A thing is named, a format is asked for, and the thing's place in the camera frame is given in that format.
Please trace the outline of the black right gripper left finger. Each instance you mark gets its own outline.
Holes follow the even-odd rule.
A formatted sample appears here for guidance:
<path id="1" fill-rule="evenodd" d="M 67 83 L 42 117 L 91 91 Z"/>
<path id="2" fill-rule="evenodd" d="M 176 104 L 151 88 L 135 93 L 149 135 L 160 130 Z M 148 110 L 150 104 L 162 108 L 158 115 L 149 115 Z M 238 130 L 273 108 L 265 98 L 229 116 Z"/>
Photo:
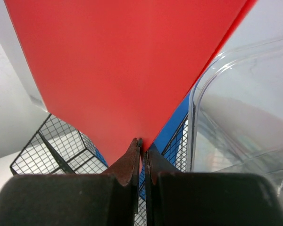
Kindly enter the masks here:
<path id="1" fill-rule="evenodd" d="M 132 226 L 142 139 L 100 174 L 18 175 L 0 191 L 0 226 Z"/>

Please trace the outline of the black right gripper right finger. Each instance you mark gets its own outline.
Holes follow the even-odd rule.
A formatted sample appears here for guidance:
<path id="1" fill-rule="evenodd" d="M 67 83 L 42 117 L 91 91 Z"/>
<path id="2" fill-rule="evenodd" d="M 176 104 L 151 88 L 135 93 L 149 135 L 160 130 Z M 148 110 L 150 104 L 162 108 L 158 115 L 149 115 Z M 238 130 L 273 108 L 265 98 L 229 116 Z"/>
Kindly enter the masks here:
<path id="1" fill-rule="evenodd" d="M 283 226 L 283 207 L 260 175 L 181 172 L 154 145 L 144 165 L 149 226 Z"/>

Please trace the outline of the blue folder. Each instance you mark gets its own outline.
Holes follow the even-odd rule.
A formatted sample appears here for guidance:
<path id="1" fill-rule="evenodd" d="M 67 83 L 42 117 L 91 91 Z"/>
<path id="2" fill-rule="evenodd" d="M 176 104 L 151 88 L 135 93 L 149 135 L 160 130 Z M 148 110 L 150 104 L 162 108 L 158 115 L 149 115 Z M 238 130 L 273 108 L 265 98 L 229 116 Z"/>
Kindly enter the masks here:
<path id="1" fill-rule="evenodd" d="M 158 151 L 178 170 L 186 171 L 189 97 L 186 96 L 154 141 Z"/>

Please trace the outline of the black wire mesh shelf rack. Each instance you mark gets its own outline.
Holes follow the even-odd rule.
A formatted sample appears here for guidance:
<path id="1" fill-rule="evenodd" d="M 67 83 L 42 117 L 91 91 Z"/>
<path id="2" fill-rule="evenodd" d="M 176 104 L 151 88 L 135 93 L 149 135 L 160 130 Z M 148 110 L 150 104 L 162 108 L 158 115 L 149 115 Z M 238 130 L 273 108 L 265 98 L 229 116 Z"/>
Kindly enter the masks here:
<path id="1" fill-rule="evenodd" d="M 49 114 L 9 168 L 13 175 L 99 174 L 108 164 L 83 132 Z"/>

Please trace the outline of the clear plastic drawer organizer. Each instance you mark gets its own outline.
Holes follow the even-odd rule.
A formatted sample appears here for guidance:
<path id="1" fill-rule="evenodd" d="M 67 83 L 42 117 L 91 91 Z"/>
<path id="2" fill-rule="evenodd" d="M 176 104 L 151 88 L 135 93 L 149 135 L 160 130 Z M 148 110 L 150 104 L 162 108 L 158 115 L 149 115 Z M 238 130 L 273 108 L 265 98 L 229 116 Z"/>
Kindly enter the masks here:
<path id="1" fill-rule="evenodd" d="M 283 199 L 283 36 L 217 55 L 189 96 L 188 172 L 255 173 Z"/>

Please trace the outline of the red folder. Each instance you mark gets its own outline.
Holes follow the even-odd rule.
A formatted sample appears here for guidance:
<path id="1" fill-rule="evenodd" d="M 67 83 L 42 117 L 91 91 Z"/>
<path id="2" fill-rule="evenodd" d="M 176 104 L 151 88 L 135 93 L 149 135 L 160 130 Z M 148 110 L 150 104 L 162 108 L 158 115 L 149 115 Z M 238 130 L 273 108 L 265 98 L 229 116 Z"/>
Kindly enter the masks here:
<path id="1" fill-rule="evenodd" d="M 108 164 L 149 148 L 252 0 L 7 0 L 47 110 Z"/>

